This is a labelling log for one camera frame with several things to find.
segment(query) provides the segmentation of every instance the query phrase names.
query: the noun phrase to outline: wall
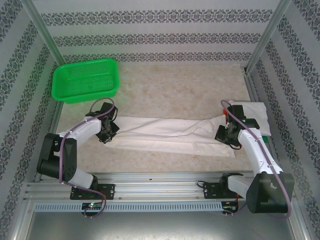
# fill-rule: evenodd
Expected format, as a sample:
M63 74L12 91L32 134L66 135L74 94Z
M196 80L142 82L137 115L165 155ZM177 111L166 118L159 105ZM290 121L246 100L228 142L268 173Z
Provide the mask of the wall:
M251 73L312 239L320 239L319 7L319 0L293 0Z
M67 62L245 66L279 0L35 0Z
M0 240L10 231L25 184L35 177L56 101L57 67L18 0L0 1Z

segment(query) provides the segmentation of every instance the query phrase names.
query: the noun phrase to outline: beige table surface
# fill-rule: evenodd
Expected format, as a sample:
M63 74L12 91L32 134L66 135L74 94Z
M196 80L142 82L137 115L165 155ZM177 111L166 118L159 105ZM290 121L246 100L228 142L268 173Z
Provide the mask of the beige table surface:
M239 65L119 66L113 100L118 116L202 120L222 114L221 99L249 101ZM57 133L80 122L93 101L64 104ZM97 103L94 110L99 110ZM235 158L108 148L96 136L77 152L78 167L90 173L245 171L245 151Z

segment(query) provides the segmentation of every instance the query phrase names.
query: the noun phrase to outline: green basket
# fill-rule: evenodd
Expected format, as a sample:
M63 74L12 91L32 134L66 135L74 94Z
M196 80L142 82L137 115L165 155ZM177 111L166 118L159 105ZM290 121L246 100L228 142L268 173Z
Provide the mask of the green basket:
M115 96L119 84L118 66L111 58L70 63L54 71L52 96L67 104L91 101Z

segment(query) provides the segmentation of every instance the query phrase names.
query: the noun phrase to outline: white cloth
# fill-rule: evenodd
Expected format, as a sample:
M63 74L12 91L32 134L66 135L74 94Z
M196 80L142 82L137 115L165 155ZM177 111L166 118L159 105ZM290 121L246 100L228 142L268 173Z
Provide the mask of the white cloth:
M271 136L267 108L263 102L229 101L231 105L242 105L243 113L248 119L255 119L262 136Z
M234 158L234 151L215 140L224 115L205 120L118 116L120 130L108 148Z

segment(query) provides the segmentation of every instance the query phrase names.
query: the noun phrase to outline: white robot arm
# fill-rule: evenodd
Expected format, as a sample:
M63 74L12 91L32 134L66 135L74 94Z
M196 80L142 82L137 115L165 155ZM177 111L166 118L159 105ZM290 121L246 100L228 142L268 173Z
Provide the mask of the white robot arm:
M104 102L101 110L89 112L82 121L84 123L78 124L80 126L72 132L69 129L59 134L48 133L42 143L37 172L59 179L59 156L55 153L60 151L63 137L70 133L63 145L62 180L85 189L96 189L98 179L77 167L77 149L93 135L103 143L111 141L116 135L119 128L113 120L118 109L111 109L112 106L111 103Z
M289 199L291 199L294 189L292 175L284 173L275 162L262 139L257 121L246 118L242 105L232 105L227 109L249 130L228 115L227 127L219 126L215 139L230 146L243 147L254 173L253 181L238 173L224 174L223 181L226 183L227 190L246 199L248 208L252 213L286 213L288 211L286 197L272 167L283 183Z

